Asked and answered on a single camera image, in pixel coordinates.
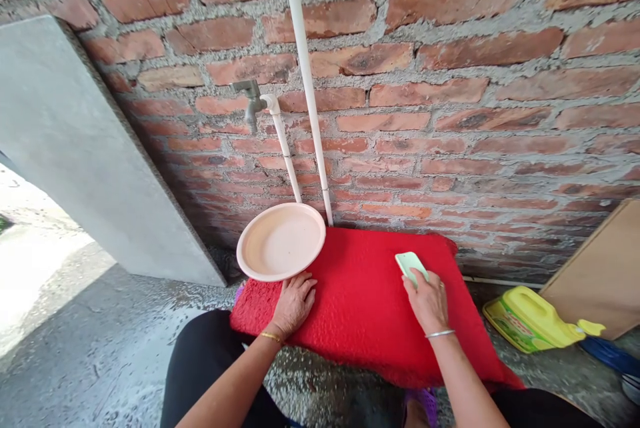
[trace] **blue object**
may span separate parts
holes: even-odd
[[[596,337],[586,337],[578,342],[580,348],[597,358],[609,368],[619,373],[626,373],[634,377],[640,377],[640,360],[618,348],[608,340]]]

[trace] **pink plate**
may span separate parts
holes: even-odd
[[[322,216],[308,205],[271,207],[251,220],[240,235],[238,264],[258,281],[291,278],[315,260],[326,234]]]

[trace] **bangle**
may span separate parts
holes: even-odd
[[[455,333],[455,330],[438,331],[437,333],[432,333],[430,335],[425,335],[425,338],[436,338],[438,336],[450,335],[452,333]]]
[[[283,341],[280,339],[280,337],[278,335],[274,335],[273,333],[268,333],[266,331],[263,331],[262,333],[260,333],[260,336],[264,336],[266,338],[271,338],[274,341],[277,341],[278,343],[280,343],[281,345],[284,345]]]

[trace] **knee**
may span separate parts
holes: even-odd
[[[228,310],[216,309],[196,316],[182,328],[176,343],[183,339],[200,338],[222,330],[230,330],[230,314]]]

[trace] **metal faucet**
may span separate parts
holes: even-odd
[[[267,107],[267,102],[260,99],[260,88],[256,80],[237,81],[231,84],[231,88],[236,93],[244,92],[249,98],[249,104],[245,110],[245,121],[249,125],[251,134],[254,135],[258,131],[255,114]]]

